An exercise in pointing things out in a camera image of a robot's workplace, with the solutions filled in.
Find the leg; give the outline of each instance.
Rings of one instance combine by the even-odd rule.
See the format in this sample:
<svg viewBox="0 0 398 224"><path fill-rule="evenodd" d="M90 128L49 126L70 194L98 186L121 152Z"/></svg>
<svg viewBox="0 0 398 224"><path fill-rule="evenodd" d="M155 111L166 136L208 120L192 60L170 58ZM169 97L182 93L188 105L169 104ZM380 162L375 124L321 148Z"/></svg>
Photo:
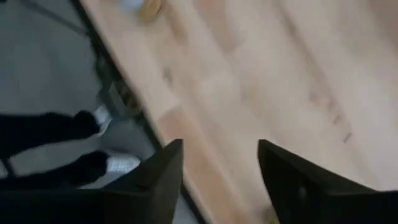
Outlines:
<svg viewBox="0 0 398 224"><path fill-rule="evenodd" d="M107 159L104 152L92 152L69 165L42 174L1 179L0 190L76 189L105 175Z"/></svg>
<svg viewBox="0 0 398 224"><path fill-rule="evenodd" d="M0 115L0 158L47 143L88 138L99 131L96 119L87 111L74 117L57 113Z"/></svg>

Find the white sneaker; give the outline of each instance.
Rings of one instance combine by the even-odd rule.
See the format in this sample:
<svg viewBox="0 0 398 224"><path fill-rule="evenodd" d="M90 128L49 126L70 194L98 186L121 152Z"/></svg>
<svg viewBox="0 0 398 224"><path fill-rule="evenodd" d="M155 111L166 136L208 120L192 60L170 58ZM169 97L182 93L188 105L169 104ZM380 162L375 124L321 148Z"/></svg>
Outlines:
<svg viewBox="0 0 398 224"><path fill-rule="evenodd" d="M94 111L93 115L99 126L99 133L97 136L102 136L112 122L111 113L106 109L105 105L101 105Z"/></svg>
<svg viewBox="0 0 398 224"><path fill-rule="evenodd" d="M140 164L140 162L141 161L137 157L129 154L110 156L106 161L106 172L127 174L128 172L135 169Z"/></svg>

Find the black trousers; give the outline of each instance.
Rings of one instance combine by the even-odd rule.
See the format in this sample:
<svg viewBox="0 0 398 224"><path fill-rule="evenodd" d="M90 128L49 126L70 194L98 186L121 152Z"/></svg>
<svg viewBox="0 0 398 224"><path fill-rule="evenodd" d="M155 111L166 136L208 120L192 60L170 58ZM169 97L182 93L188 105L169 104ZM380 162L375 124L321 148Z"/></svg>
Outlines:
<svg viewBox="0 0 398 224"><path fill-rule="evenodd" d="M48 143L85 139L100 131L93 115L46 113L35 116L0 115L0 158ZM0 190L69 189L89 184L106 173L108 156L92 152L58 169L0 180Z"/></svg>

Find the black cable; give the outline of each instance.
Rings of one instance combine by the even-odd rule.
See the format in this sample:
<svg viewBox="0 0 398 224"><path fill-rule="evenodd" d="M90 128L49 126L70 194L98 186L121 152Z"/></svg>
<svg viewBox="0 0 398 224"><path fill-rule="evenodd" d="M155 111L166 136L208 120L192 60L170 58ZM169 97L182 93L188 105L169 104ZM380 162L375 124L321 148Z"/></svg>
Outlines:
<svg viewBox="0 0 398 224"><path fill-rule="evenodd" d="M48 19L53 20L54 22L57 22L58 24L66 27L67 29L79 34L79 35L84 35L84 36L89 36L89 33L87 30L84 30L83 28L79 27L78 25L74 24L73 22L68 21L67 19L63 18L62 16L59 16L55 12L52 12L50 9L47 9L46 7L41 6L39 3L31 0L19 0L19 2L25 6L27 9L30 9L34 12L37 12L41 14L44 17L47 17Z"/></svg>

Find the gray carpet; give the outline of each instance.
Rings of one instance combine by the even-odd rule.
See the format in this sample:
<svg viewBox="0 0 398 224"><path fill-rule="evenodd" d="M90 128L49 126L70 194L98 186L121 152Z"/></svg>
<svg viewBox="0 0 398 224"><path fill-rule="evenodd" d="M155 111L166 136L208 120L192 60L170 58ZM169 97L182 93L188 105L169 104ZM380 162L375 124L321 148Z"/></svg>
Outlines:
<svg viewBox="0 0 398 224"><path fill-rule="evenodd" d="M82 26L66 0L36 0ZM0 113L94 110L100 83L93 73L89 41L18 0L0 4ZM153 154L149 141L132 121L114 123L102 138L30 149L12 158L19 175L65 165L99 148L130 152L141 159ZM116 177L106 176L90 187ZM174 223L196 223L183 200Z"/></svg>

